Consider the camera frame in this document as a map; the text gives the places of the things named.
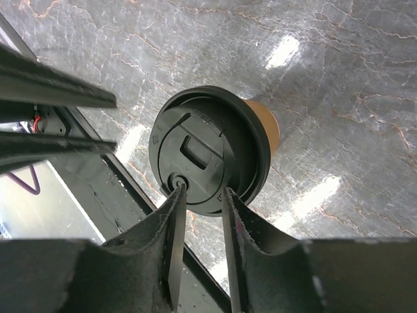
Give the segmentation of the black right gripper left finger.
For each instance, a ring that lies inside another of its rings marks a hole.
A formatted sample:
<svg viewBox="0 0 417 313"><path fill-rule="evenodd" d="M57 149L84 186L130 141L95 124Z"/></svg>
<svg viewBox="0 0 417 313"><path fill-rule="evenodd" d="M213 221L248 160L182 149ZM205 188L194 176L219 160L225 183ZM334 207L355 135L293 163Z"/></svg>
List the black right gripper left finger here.
<svg viewBox="0 0 417 313"><path fill-rule="evenodd" d="M186 188L129 230L81 239L1 242L2 312L176 312Z"/></svg>

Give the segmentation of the black plastic cup lid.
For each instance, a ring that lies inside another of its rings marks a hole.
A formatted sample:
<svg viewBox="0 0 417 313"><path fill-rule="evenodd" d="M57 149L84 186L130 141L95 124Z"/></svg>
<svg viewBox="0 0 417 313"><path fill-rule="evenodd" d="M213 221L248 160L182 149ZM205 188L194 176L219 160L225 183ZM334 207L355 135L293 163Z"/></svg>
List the black plastic cup lid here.
<svg viewBox="0 0 417 313"><path fill-rule="evenodd" d="M263 188L272 162L266 132L236 94L211 85L173 95L149 138L149 162L160 192L186 188L187 210L219 216L225 187L245 204Z"/></svg>

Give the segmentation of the brown paper coffee cup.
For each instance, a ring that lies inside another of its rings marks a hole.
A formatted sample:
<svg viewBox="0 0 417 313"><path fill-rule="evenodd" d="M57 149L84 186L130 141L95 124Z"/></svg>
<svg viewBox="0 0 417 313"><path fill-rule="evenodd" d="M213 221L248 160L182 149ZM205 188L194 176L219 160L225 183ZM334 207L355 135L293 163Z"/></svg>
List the brown paper coffee cup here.
<svg viewBox="0 0 417 313"><path fill-rule="evenodd" d="M275 115L262 103L244 100L260 120L268 138L270 154L273 158L280 146L280 128Z"/></svg>

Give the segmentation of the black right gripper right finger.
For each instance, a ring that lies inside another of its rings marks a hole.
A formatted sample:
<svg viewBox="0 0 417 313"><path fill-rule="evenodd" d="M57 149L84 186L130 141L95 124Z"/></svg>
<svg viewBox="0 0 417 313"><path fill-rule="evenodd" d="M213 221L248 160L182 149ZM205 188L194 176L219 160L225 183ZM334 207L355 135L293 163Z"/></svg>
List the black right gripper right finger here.
<svg viewBox="0 0 417 313"><path fill-rule="evenodd" d="M304 239L223 190L233 312L415 312L416 240Z"/></svg>

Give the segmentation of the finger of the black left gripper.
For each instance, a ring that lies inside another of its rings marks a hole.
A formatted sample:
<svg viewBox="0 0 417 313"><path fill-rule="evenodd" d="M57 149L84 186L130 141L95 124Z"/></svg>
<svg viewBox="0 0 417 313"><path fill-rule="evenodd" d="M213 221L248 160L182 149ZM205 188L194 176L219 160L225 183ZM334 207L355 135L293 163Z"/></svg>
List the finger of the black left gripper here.
<svg viewBox="0 0 417 313"><path fill-rule="evenodd" d="M1 45L1 99L51 106L116 108L113 93Z"/></svg>
<svg viewBox="0 0 417 313"><path fill-rule="evenodd" d="M91 138L49 134L1 133L1 173L60 155L114 152L117 144Z"/></svg>

